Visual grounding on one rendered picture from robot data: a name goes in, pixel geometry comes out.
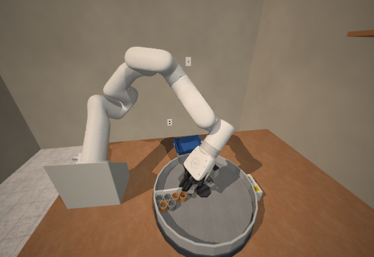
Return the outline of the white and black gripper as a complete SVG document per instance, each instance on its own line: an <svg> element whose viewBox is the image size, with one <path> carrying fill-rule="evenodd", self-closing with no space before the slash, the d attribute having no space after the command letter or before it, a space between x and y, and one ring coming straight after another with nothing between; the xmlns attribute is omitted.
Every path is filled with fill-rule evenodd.
<svg viewBox="0 0 374 257"><path fill-rule="evenodd" d="M185 174L179 184L179 187L182 187L182 191L187 192L193 184L203 186L204 181L210 175L216 160L216 157L208 154L198 145L183 163Z"/></svg>

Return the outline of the grey metal bushing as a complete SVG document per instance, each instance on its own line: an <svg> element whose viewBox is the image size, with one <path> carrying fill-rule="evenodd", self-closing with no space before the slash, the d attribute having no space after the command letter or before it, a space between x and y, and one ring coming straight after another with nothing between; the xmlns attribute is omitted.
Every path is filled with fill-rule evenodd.
<svg viewBox="0 0 374 257"><path fill-rule="evenodd" d="M165 194L164 195L164 200L168 202L169 200L166 200L167 198L170 198L169 200L171 200L172 199L171 194L169 194L169 193Z"/></svg>
<svg viewBox="0 0 374 257"><path fill-rule="evenodd" d="M170 206L170 204L174 204L174 206ZM174 199L171 199L168 201L168 210L174 211L176 209L176 201Z"/></svg>
<svg viewBox="0 0 374 257"><path fill-rule="evenodd" d="M160 206L160 202L161 202L161 201L158 201L159 199L162 199L162 201L163 201L163 200L164 200L163 195L157 195L157 196L156 196L155 200L156 200L157 206Z"/></svg>

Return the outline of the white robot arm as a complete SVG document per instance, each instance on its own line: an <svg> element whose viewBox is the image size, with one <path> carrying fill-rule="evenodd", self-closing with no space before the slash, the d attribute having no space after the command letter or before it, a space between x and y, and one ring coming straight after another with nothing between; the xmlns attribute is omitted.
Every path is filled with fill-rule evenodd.
<svg viewBox="0 0 374 257"><path fill-rule="evenodd" d="M234 127L218 119L212 108L197 90L183 68L165 50L131 47L103 88L106 96L93 95L88 99L88 117L82 153L71 159L76 164L110 162L107 160L110 120L121 119L135 104L138 91L131 84L139 77L161 74L181 101L195 124L209 131L200 147L216 157L234 133ZM103 161L100 161L103 160Z"/></svg>

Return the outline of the bronze bushing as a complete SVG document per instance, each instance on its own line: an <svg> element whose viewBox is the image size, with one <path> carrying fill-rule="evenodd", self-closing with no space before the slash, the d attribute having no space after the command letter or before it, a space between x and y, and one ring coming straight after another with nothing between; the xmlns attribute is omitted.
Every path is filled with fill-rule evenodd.
<svg viewBox="0 0 374 257"><path fill-rule="evenodd" d="M181 197L181 196L185 196L185 197ZM186 202L186 201L187 201L187 193L181 191L181 192L179 193L179 200L180 200L181 202Z"/></svg>
<svg viewBox="0 0 374 257"><path fill-rule="evenodd" d="M164 205L166 207L162 208L162 206L164 206ZM167 201L165 201L165 200L161 201L160 202L160 212L165 213L165 212L167 212L167 210L168 210L168 203L167 203Z"/></svg>
<svg viewBox="0 0 374 257"><path fill-rule="evenodd" d="M177 197L177 199L174 199L174 197ZM174 199L176 201L176 203L178 203L179 202L179 193L178 192L174 192L172 194L172 199Z"/></svg>

